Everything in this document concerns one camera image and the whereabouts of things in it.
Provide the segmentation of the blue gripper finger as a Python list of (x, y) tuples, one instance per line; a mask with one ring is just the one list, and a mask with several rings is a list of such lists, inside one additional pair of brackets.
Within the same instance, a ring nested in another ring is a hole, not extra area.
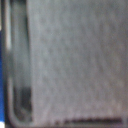
[(0, 128), (5, 128), (1, 51), (0, 51)]

